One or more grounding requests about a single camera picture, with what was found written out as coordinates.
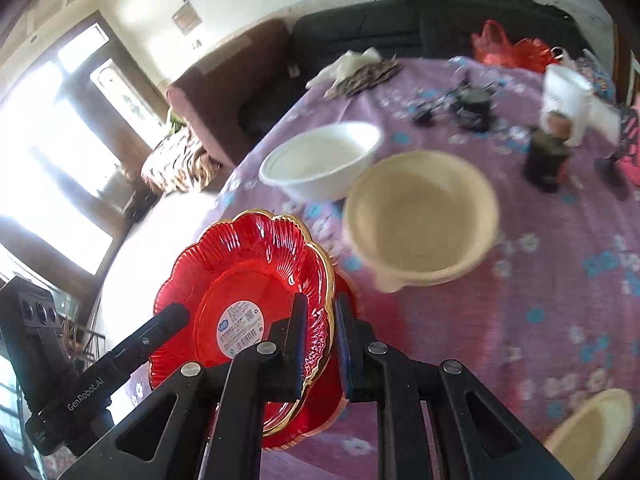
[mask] white label sticker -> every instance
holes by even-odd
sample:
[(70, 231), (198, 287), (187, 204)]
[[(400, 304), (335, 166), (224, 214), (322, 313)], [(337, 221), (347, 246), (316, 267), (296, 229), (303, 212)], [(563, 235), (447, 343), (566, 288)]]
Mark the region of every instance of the white label sticker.
[(220, 317), (216, 339), (220, 351), (227, 357), (235, 357), (248, 346), (262, 339), (264, 317), (251, 301), (236, 301)]

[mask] bowl handle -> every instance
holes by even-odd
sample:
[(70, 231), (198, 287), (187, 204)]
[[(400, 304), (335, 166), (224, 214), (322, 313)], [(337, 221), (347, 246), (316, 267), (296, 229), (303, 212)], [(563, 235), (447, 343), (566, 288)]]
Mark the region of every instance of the bowl handle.
[(380, 292), (389, 294), (392, 292), (397, 292), (398, 290), (403, 288), (406, 285), (406, 283), (393, 276), (388, 276), (386, 274), (379, 274), (376, 272), (373, 278), (373, 285)]

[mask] table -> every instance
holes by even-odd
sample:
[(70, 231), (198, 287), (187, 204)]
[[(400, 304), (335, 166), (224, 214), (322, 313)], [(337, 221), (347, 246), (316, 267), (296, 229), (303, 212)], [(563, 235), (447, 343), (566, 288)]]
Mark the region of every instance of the table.
[[(402, 63), (391, 81), (354, 98), (324, 100), (327, 85), (312, 88), (234, 171), (203, 230), (248, 208), (303, 219), (355, 282), (362, 295), (359, 316), (372, 323), (379, 339), (413, 359), (463, 362), (541, 440), (604, 388), (626, 388), (638, 402), (640, 224), (632, 220), (640, 191), (617, 202), (596, 177), (593, 161), (609, 155), (611, 146), (587, 136), (574, 150), (569, 182), (557, 194), (543, 194), (521, 176), (528, 143), (521, 125), (538, 121), (540, 75), (465, 58)], [(476, 86), (503, 85), (494, 109), (501, 133), (468, 132), (446, 115), (431, 128), (410, 121), (422, 100), (452, 86), (461, 66)], [(349, 120), (384, 130), (378, 160), (410, 150), (446, 150), (487, 176), (500, 201), (501, 230), (477, 269), (443, 285), (378, 293), (370, 272), (342, 241), (339, 206), (292, 202), (260, 183), (258, 168), (276, 146)], [(375, 407), (348, 406), (323, 433), (286, 451), (265, 452), (262, 478), (375, 478), (376, 435)]]

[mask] brown sofa armrest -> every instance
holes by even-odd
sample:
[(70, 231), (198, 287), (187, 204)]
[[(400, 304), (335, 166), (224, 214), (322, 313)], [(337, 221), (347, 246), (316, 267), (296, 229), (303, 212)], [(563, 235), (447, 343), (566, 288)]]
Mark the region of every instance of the brown sofa armrest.
[(284, 22), (269, 20), (223, 43), (169, 86), (169, 104), (223, 166), (237, 166), (251, 150), (238, 125), (238, 111), (255, 91), (286, 71), (288, 46)]

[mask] silver screw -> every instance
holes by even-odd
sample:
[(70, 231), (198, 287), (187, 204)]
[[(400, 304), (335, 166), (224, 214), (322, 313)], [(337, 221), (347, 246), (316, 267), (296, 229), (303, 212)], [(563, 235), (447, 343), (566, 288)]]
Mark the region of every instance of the silver screw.
[(263, 341), (258, 345), (258, 354), (271, 355), (276, 351), (277, 346), (271, 341)]
[(202, 370), (202, 368), (198, 363), (186, 363), (180, 368), (180, 373), (185, 377), (195, 377), (200, 373), (200, 370)]
[(462, 372), (462, 364), (460, 361), (456, 361), (455, 359), (448, 359), (444, 361), (442, 364), (442, 368), (446, 371), (447, 374), (458, 375)]
[(371, 352), (374, 355), (386, 354), (387, 350), (389, 350), (389, 347), (385, 345), (382, 341), (374, 341), (369, 345), (369, 352)]

